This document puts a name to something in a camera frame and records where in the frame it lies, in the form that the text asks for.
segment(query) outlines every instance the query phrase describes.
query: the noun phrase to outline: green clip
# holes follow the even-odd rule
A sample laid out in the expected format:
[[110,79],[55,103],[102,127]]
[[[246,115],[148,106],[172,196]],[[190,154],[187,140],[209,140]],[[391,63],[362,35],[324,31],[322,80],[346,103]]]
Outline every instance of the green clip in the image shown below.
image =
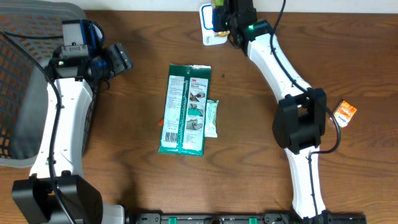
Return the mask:
[[169,218],[169,224],[177,224],[177,218]]
[[249,224],[257,224],[257,218],[249,218]]

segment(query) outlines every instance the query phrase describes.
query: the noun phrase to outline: gray plastic basket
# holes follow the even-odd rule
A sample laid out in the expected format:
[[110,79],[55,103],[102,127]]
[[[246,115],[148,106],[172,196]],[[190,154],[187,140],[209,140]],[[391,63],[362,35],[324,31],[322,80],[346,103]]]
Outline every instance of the gray plastic basket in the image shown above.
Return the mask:
[[[62,35],[62,21],[86,19],[78,6],[35,0],[0,0],[0,28],[22,35]],[[13,38],[46,66],[58,40]],[[47,115],[47,82],[27,57],[0,37],[0,166],[29,167],[40,149]],[[85,150],[94,103],[86,119]]]

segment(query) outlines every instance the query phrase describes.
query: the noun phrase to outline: white label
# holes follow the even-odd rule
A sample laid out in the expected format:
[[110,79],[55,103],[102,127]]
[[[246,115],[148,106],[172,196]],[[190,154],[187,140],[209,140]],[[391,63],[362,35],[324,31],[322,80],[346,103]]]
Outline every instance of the white label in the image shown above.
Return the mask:
[[163,147],[177,147],[178,124],[180,121],[183,89],[184,77],[169,76],[169,87],[167,88],[161,140]]
[[205,78],[190,79],[184,139],[182,144],[184,149],[202,150],[207,87],[208,80]]

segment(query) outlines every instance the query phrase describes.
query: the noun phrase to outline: green package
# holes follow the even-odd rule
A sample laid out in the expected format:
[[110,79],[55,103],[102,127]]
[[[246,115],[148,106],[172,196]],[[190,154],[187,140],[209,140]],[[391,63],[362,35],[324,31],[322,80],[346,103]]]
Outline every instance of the green package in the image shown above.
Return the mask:
[[203,156],[211,68],[170,65],[160,153]]

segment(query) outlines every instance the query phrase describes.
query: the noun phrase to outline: yellow object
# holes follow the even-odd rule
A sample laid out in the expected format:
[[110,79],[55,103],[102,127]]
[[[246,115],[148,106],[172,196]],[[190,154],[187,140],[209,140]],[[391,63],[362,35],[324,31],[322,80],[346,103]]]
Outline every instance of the yellow object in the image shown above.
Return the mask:
[[333,115],[335,115],[338,125],[344,128],[348,125],[355,112],[356,108],[354,106],[351,106],[349,103],[343,101],[338,105]]

